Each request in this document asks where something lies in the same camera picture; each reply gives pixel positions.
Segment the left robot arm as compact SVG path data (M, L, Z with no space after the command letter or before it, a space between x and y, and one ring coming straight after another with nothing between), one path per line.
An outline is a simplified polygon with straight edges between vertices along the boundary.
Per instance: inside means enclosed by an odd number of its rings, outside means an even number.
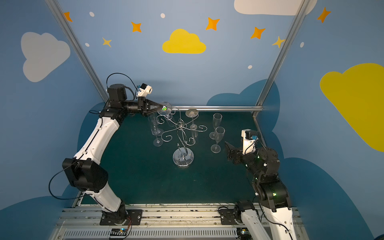
M125 226L130 220L125 203L109 186L108 172L100 166L103 153L129 114L147 117L162 108L161 104L147 99L153 90L151 86L142 84L130 101L127 89L123 84L108 88L109 100L99 113L95 129L75 156L66 158L62 164L70 185L89 195L102 208L100 224L104 226Z

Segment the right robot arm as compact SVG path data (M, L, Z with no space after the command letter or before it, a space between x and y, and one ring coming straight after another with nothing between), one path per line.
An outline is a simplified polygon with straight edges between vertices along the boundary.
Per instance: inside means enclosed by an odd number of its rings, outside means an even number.
M278 153L255 143L249 147L236 148L225 142L227 157L234 164L241 164L252 174L252 186L262 214L269 222L272 240L296 240L292 202L286 186L279 178Z

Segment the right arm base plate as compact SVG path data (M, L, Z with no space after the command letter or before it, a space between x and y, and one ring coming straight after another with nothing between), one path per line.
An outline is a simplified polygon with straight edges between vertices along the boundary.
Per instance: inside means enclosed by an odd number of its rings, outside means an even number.
M222 225L242 225L242 221L234 209L228 207L219 207L218 213Z

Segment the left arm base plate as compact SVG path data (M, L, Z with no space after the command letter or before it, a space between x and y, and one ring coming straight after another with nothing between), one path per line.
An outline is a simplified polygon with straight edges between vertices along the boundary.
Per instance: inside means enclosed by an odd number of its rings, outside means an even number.
M143 210L125 210L114 213L102 211L100 226L138 226L141 223Z

